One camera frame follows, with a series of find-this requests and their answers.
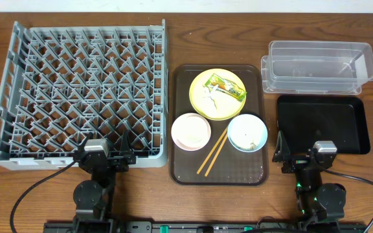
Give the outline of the white paper napkin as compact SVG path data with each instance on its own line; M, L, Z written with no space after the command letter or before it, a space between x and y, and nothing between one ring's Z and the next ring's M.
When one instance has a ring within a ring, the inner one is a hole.
M212 103L214 109L217 109L215 102L215 92L218 89L218 85L209 85L204 87L205 98L208 98Z

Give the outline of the green orange snack wrapper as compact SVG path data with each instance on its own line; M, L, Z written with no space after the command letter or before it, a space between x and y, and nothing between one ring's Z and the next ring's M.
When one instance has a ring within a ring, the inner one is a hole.
M208 87L211 91L216 88L217 91L223 92L235 99L242 102L247 95L247 92L239 87L233 81L222 78L221 76L213 73L210 78L205 82L205 87Z

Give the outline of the pink white bowl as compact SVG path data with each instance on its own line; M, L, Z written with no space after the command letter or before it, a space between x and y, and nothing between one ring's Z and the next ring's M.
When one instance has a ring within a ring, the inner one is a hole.
M209 142L210 136L209 122L197 113L185 113L172 124L172 140L182 150L200 150Z

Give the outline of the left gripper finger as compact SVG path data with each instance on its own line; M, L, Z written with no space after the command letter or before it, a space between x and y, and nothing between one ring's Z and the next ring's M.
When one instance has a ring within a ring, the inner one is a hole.
M124 131L123 136L121 138L119 155L132 155L132 149L127 130Z
M82 143L77 147L77 151L84 151L84 147L88 140L93 138L93 133L89 133L86 138L82 141Z

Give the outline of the light blue bowl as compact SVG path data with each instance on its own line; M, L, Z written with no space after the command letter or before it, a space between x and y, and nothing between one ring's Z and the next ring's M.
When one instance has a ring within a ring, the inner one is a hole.
M265 146L268 130L264 121L258 116L242 114L229 122L227 136L237 150L252 153Z

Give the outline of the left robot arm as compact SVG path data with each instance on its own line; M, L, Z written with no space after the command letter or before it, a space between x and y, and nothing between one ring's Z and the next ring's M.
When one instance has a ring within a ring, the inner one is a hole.
M73 161L91 175L74 189L76 215L71 232L123 232L124 225L113 217L112 207L116 174L129 170L136 163L128 132L120 140L120 151L110 152L105 139L94 139L89 134L73 153Z

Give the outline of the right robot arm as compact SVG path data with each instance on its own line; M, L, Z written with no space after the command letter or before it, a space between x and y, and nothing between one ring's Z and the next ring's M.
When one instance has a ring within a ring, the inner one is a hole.
M332 141L317 141L305 154L292 154L283 132L278 133L273 162L281 162L282 173L296 177L295 193L303 216L295 224L311 232L339 232L338 220L345 216L346 189L337 183L323 183L321 173L337 155Z

